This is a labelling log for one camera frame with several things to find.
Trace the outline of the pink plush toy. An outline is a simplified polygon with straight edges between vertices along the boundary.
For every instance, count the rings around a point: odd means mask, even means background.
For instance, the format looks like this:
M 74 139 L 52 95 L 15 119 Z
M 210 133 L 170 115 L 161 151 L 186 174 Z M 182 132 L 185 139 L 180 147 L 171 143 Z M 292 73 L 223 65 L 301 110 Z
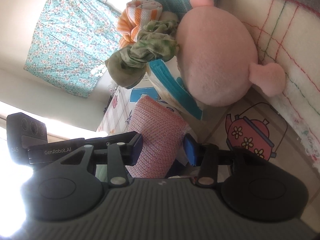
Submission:
M 260 65 L 249 31 L 214 0 L 190 0 L 192 9 L 178 25 L 177 64 L 183 83 L 202 104 L 223 107 L 240 100 L 252 85 L 273 97 L 286 85 L 277 63 Z

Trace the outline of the pink knitted cloth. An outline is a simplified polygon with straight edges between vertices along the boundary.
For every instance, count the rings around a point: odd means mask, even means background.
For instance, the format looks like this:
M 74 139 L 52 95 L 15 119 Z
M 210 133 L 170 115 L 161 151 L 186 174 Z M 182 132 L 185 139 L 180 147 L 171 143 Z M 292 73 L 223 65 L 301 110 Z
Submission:
M 135 165 L 127 165 L 133 178 L 164 178 L 172 167 L 189 129 L 178 114 L 142 96 L 133 109 L 129 131 L 143 136 L 143 148 Z

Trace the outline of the teal floral wall cloth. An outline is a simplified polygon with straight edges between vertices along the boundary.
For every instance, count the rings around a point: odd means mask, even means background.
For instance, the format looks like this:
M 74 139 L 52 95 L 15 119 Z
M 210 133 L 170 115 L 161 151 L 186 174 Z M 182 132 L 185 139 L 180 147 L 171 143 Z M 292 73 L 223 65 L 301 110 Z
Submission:
M 47 0 L 24 69 L 69 94 L 89 97 L 118 49 L 118 17 L 107 0 Z

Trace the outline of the white teal tissue pack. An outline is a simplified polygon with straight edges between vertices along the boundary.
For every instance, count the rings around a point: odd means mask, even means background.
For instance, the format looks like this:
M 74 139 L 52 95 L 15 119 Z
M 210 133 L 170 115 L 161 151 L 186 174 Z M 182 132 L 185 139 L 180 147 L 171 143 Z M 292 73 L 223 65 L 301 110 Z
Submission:
M 147 64 L 146 74 L 162 100 L 179 111 L 201 120 L 203 110 L 184 86 L 178 71 L 176 59 L 167 66 L 163 60 L 151 61 Z

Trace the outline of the green floral scrunchie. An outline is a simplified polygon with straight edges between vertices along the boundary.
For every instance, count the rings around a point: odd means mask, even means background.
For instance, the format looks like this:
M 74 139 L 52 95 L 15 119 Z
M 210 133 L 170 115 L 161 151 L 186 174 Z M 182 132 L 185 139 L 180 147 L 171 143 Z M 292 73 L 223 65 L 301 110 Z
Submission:
M 149 62 L 171 60 L 179 50 L 177 28 L 175 20 L 150 21 L 145 25 L 136 43 L 121 48 L 105 61 L 113 81 L 120 87 L 133 88 L 144 77 Z

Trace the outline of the white blanket coloured stitching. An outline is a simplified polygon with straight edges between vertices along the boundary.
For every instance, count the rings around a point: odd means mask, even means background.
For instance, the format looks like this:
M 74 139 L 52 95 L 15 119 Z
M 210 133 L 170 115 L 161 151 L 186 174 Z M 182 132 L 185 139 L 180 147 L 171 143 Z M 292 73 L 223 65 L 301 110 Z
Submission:
M 278 63 L 286 87 L 269 99 L 319 167 L 319 0 L 219 0 L 249 30 L 261 63 Z

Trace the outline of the orange striped rolled towel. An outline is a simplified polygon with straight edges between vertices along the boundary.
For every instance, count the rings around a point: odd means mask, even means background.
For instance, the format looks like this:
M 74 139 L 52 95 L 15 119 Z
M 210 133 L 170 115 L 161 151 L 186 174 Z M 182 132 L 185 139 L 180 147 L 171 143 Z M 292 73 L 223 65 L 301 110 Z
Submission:
M 163 6 L 154 0 L 133 0 L 118 18 L 117 31 L 121 34 L 119 47 L 137 42 L 138 33 L 150 21 L 159 20 Z

